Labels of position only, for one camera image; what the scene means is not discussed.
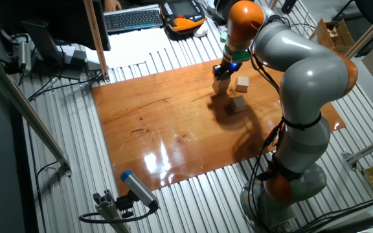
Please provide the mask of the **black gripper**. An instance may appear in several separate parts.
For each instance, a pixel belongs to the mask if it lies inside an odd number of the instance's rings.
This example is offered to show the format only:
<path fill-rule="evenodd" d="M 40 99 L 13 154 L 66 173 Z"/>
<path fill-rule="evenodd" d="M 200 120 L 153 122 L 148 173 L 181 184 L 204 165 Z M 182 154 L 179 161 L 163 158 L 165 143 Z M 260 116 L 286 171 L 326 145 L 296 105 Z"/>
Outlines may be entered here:
<path fill-rule="evenodd" d="M 231 78 L 236 78 L 238 73 L 235 72 L 237 68 L 237 63 L 231 63 L 229 61 L 222 61 L 220 65 L 214 65 L 212 68 L 212 73 L 215 80 L 220 79 L 220 75 L 224 73 L 231 74 Z"/>

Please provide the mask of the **person hand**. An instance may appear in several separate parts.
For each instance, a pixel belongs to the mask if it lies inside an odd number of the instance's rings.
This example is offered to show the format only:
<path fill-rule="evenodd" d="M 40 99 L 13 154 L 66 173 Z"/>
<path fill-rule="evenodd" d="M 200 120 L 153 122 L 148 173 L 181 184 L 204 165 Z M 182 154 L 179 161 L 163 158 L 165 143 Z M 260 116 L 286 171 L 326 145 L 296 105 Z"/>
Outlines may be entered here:
<path fill-rule="evenodd" d="M 122 10 L 122 5 L 118 0 L 104 0 L 105 12 L 114 12 L 117 10 Z"/>

